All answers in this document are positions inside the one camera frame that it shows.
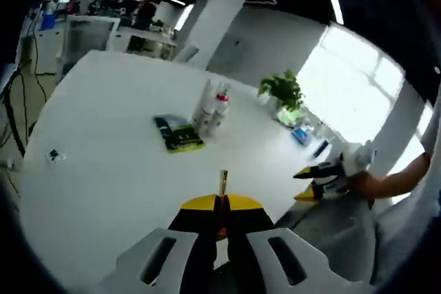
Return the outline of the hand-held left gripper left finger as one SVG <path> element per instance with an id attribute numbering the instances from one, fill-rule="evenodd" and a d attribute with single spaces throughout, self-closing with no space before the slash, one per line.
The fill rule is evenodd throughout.
<path id="1" fill-rule="evenodd" d="M 208 293 L 218 232 L 216 195 L 184 203 L 168 228 L 157 228 L 116 259 L 93 293 Z"/>

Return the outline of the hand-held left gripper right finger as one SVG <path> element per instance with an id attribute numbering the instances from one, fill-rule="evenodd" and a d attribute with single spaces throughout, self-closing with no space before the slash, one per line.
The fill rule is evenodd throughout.
<path id="1" fill-rule="evenodd" d="M 229 195 L 226 203 L 228 257 L 239 293 L 370 293 L 370 284 L 338 275 L 324 253 L 275 227 L 259 202 Z"/>

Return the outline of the person's right hand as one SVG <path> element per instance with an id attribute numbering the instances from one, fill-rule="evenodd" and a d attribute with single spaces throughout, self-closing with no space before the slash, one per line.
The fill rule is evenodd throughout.
<path id="1" fill-rule="evenodd" d="M 368 201 L 389 198 L 391 195 L 387 177 L 377 178 L 367 171 L 349 177 L 348 185 L 351 192 Z"/>

